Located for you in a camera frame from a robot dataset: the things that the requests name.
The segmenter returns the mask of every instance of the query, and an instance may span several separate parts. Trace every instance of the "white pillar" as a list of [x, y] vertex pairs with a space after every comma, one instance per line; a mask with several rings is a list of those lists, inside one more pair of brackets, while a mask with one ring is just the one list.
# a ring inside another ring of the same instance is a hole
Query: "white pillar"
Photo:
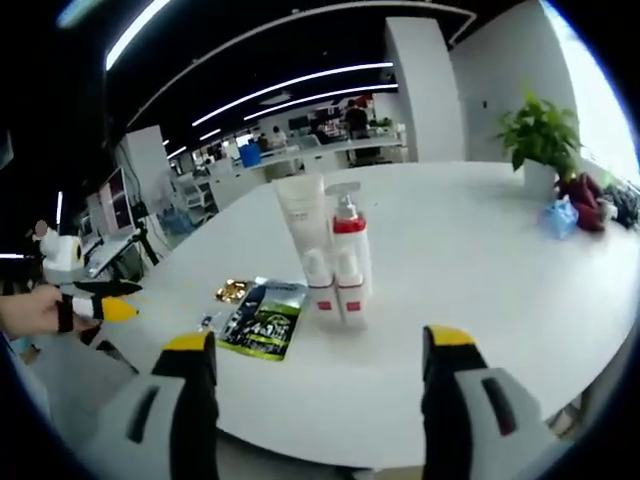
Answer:
[[385, 39], [407, 114], [410, 161], [463, 161], [466, 149], [458, 88], [438, 22], [390, 17]]
[[141, 199], [149, 208], [157, 194], [155, 190], [158, 180], [166, 175], [169, 169], [160, 127], [156, 125], [128, 133], [116, 149], [116, 160], [125, 171], [130, 200], [133, 200], [132, 197], [135, 197], [135, 200]]

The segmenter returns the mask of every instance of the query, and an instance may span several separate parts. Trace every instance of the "floor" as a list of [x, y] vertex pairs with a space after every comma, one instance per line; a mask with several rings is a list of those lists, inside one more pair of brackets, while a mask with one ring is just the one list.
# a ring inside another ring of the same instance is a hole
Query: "floor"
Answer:
[[[73, 449], [95, 433], [95, 413], [135, 373], [124, 362], [92, 349], [71, 335], [36, 341], [40, 353], [29, 367], [48, 391], [54, 425]], [[219, 432], [218, 468], [222, 480], [340, 480], [335, 468], [278, 455]], [[356, 480], [413, 480], [411, 472], [361, 472]]]

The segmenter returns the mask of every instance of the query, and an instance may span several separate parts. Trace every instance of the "ceiling light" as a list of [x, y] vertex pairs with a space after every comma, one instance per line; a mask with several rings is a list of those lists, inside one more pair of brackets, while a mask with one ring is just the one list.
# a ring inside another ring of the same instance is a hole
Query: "ceiling light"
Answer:
[[204, 140], [205, 138], [209, 138], [212, 137], [213, 135], [215, 135], [216, 133], [220, 133], [220, 129], [216, 128], [213, 132], [209, 132], [206, 135], [203, 135], [200, 137], [200, 140]]
[[252, 98], [258, 97], [260, 95], [263, 95], [265, 93], [268, 92], [272, 92], [274, 90], [279, 90], [281, 88], [284, 87], [288, 87], [289, 85], [293, 85], [294, 83], [300, 83], [300, 82], [304, 82], [306, 80], [311, 80], [314, 78], [319, 78], [319, 77], [325, 77], [327, 75], [335, 75], [336, 73], [344, 73], [344, 72], [354, 72], [357, 70], [368, 70], [371, 68], [387, 68], [387, 67], [393, 67], [393, 63], [392, 62], [382, 62], [382, 63], [366, 63], [364, 65], [354, 65], [352, 67], [342, 67], [342, 68], [334, 68], [333, 70], [325, 70], [324, 72], [318, 72], [318, 73], [312, 73], [311, 75], [305, 75], [304, 77], [298, 77], [298, 78], [294, 78], [293, 80], [289, 80], [283, 83], [279, 83], [277, 85], [274, 85], [272, 87], [269, 88], [265, 88], [263, 90], [260, 90], [259, 92], [255, 92], [252, 93], [251, 95], [247, 95], [246, 97], [242, 97], [234, 102], [231, 102], [228, 105], [225, 105], [224, 107], [220, 107], [217, 110], [214, 110], [213, 112], [209, 113], [208, 115], [205, 115], [204, 117], [196, 120], [195, 122], [193, 122], [191, 125], [192, 126], [198, 126], [200, 125], [202, 122], [206, 122], [207, 120], [209, 120], [211, 117], [224, 112], [225, 110], [228, 110], [231, 107], [235, 107], [236, 105], [240, 105], [243, 102], [246, 102], [247, 100], [251, 100]]
[[386, 88], [398, 88], [398, 84], [390, 83], [385, 85], [369, 85], [368, 87], [347, 88], [346, 90], [336, 90], [335, 92], [321, 93], [320, 95], [301, 98], [300, 100], [294, 100], [292, 102], [283, 103], [282, 105], [276, 105], [275, 107], [267, 108], [266, 110], [262, 110], [258, 113], [254, 113], [252, 115], [244, 117], [244, 119], [251, 120], [252, 118], [259, 117], [260, 115], [264, 115], [265, 113], [274, 112], [276, 110], [280, 110], [281, 108], [290, 107], [291, 105], [297, 105], [298, 103], [309, 102], [311, 100], [317, 100], [319, 98], [333, 97], [336, 95], [343, 95], [345, 93], [364, 92], [366, 90], [382, 90]]
[[180, 154], [181, 154], [182, 152], [184, 152], [186, 149], [187, 149], [187, 147], [179, 148], [178, 150], [176, 150], [175, 152], [173, 152], [171, 155], [169, 155], [169, 156], [167, 157], [167, 160], [168, 160], [168, 159], [170, 159], [170, 158], [175, 157], [176, 155], [180, 155]]
[[118, 60], [120, 55], [122, 55], [122, 52], [127, 48], [127, 45], [131, 43], [131, 40], [133, 40], [133, 38], [140, 33], [140, 30], [142, 30], [142, 28], [156, 15], [156, 13], [162, 10], [162, 8], [170, 1], [171, 0], [153, 0], [153, 2], [151, 2], [149, 6], [147, 6], [147, 8], [138, 15], [107, 54], [107, 62], [105, 65], [105, 69], [107, 71], [111, 70], [111, 67], [113, 67], [113, 64], [116, 63], [116, 60]]
[[62, 216], [62, 192], [58, 192], [58, 209], [56, 210], [56, 225], [60, 228], [60, 217]]

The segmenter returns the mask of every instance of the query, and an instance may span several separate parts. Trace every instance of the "plant pot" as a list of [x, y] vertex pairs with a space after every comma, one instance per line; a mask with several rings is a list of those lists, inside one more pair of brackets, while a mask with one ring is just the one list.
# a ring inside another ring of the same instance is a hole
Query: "plant pot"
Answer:
[[533, 160], [524, 161], [524, 188], [528, 197], [544, 202], [553, 201], [555, 183], [556, 171], [553, 167]]

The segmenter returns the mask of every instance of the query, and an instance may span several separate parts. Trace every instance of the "gold foil packet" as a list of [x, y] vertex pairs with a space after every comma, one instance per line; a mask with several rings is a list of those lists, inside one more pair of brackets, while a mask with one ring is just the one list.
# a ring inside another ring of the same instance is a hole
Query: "gold foil packet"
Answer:
[[253, 282], [248, 280], [229, 279], [222, 288], [218, 289], [215, 296], [221, 302], [238, 304], [252, 287]]

